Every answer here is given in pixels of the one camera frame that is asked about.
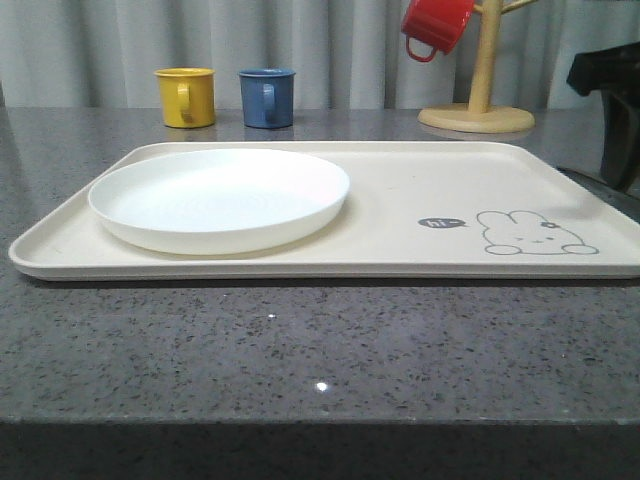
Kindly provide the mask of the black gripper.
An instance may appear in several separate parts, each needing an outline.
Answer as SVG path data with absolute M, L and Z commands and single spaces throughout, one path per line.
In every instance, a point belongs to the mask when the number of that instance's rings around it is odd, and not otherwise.
M 600 176 L 617 191 L 627 191 L 639 176 L 639 44 L 630 43 L 575 55 L 567 84 L 581 96 L 601 92 L 604 148 Z

